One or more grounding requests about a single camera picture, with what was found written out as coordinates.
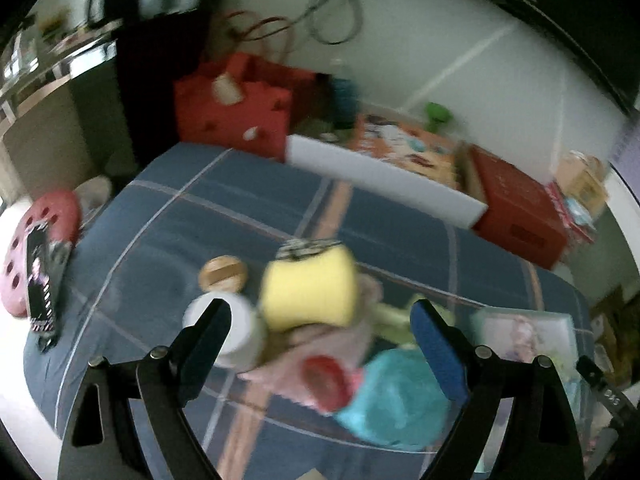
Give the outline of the pink fluffy headband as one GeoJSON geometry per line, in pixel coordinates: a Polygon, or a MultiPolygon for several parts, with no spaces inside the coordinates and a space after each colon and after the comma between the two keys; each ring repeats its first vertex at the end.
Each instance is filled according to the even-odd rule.
{"type": "Polygon", "coordinates": [[[322,414],[300,377],[303,360],[310,356],[330,356],[341,364],[352,386],[374,341],[374,307],[383,299],[383,286],[368,274],[358,276],[360,305],[356,321],[348,327],[306,325],[284,334],[284,341],[264,355],[262,364],[244,372],[240,378],[261,386],[296,404],[322,414]]]}

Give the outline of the yellow sponge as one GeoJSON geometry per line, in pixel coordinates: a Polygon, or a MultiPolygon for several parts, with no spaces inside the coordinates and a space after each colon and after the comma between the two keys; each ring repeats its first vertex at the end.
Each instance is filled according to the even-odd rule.
{"type": "Polygon", "coordinates": [[[350,250],[335,245],[302,260],[273,260],[265,268],[258,307],[272,332],[326,324],[352,325],[359,284],[350,250]]]}

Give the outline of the leopard print scrunchie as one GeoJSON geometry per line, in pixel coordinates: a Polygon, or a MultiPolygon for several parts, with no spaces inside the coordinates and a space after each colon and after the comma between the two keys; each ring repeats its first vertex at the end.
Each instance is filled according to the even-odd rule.
{"type": "Polygon", "coordinates": [[[291,238],[282,244],[276,252],[277,260],[300,261],[322,254],[333,247],[340,246],[338,240],[308,240],[308,238],[291,238]]]}

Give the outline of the white open storage box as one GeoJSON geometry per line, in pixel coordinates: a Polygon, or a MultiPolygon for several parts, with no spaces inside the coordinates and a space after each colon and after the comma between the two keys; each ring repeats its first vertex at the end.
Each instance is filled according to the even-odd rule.
{"type": "Polygon", "coordinates": [[[536,356],[548,356],[559,374],[574,419],[579,418],[582,394],[575,367],[578,349],[569,314],[485,308],[472,314],[470,321],[473,341],[491,348],[501,359],[531,363],[536,356]]]}

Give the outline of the tan round powder puff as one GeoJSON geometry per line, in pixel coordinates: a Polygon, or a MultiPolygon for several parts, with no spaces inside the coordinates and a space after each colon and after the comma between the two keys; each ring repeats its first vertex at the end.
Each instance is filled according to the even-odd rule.
{"type": "Polygon", "coordinates": [[[229,255],[207,261],[198,274],[198,284],[203,292],[240,292],[247,279],[246,264],[241,259],[229,255]]]}

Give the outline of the teal plastic case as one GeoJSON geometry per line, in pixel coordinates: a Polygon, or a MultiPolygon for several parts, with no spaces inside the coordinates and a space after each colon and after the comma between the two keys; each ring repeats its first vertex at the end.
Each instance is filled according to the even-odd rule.
{"type": "Polygon", "coordinates": [[[451,402],[416,349],[379,353],[362,369],[362,382],[333,418],[360,440],[421,451],[433,445],[448,422],[451,402]]]}

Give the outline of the blue plaid bed cover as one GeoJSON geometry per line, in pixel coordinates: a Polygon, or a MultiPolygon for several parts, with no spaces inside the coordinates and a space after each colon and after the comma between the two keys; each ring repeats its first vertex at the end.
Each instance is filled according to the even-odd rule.
{"type": "MultiPolygon", "coordinates": [[[[418,295],[454,309],[462,330],[484,307],[569,315],[593,352],[587,300],[562,278],[420,210],[335,180],[214,146],[174,146],[131,181],[76,247],[58,297],[61,335],[24,350],[32,400],[62,434],[90,359],[134,361],[180,332],[202,266],[240,258],[256,299],[262,272],[292,237],[336,238],[383,287],[386,304],[418,295]]],[[[387,451],[332,419],[213,370],[186,407],[227,479],[415,479],[427,452],[387,451]]]]}

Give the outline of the red round lid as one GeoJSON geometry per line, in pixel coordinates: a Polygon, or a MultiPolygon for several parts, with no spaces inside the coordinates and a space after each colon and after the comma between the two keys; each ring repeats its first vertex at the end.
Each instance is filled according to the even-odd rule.
{"type": "Polygon", "coordinates": [[[335,413],[346,408],[352,398],[352,386],[346,373],[330,356],[304,359],[300,377],[321,411],[335,413]]]}

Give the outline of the black patterned cloth strip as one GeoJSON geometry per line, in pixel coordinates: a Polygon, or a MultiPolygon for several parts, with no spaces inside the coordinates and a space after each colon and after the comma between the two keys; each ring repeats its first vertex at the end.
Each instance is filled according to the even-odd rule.
{"type": "Polygon", "coordinates": [[[46,353],[58,342],[56,305],[72,243],[52,238],[52,223],[35,224],[26,237],[27,312],[37,347],[46,353]]]}

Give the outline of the pink perforated stool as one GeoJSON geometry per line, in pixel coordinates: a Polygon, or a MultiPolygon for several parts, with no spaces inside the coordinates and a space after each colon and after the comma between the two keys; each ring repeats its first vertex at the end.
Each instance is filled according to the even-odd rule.
{"type": "Polygon", "coordinates": [[[23,214],[1,268],[1,301],[14,318],[29,317],[28,284],[34,276],[52,280],[51,246],[73,249],[80,220],[79,200],[71,190],[43,194],[23,214]]]}

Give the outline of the red cardboard box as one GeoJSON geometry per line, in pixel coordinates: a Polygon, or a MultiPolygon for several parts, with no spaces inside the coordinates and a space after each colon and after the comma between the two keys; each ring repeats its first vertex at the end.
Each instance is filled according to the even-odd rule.
{"type": "Polygon", "coordinates": [[[568,242],[550,195],[538,181],[477,145],[469,148],[473,191],[487,205],[473,226],[488,242],[550,270],[568,242]]]}

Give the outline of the red patterned gift bag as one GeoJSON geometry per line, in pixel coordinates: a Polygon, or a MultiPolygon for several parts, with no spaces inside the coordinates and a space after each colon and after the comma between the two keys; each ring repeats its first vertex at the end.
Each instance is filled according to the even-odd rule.
{"type": "Polygon", "coordinates": [[[546,185],[546,191],[563,223],[568,242],[572,246],[593,244],[596,241],[597,230],[588,210],[573,197],[566,197],[555,181],[546,185]]]}

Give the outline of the beige gift bag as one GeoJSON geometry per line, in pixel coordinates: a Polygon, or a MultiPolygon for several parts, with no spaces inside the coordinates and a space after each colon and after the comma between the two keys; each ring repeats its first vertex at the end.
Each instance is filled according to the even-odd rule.
{"type": "Polygon", "coordinates": [[[570,151],[555,169],[554,180],[562,194],[574,198],[592,218],[602,214],[608,199],[604,186],[605,166],[597,157],[570,151]]]}

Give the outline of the blue water bottle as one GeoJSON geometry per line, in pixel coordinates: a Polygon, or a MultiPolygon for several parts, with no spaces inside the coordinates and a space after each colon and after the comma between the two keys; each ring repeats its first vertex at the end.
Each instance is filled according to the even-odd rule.
{"type": "Polygon", "coordinates": [[[334,127],[351,129],[355,125],[359,110],[358,87],[354,73],[341,58],[334,58],[330,67],[334,93],[334,127]]]}

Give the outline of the green dumbbell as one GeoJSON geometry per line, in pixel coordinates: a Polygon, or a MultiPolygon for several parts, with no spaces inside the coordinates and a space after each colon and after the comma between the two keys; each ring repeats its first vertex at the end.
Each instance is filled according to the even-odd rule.
{"type": "Polygon", "coordinates": [[[446,106],[435,102],[428,102],[425,105],[426,126],[431,133],[438,133],[439,129],[451,122],[452,114],[446,106]]]}

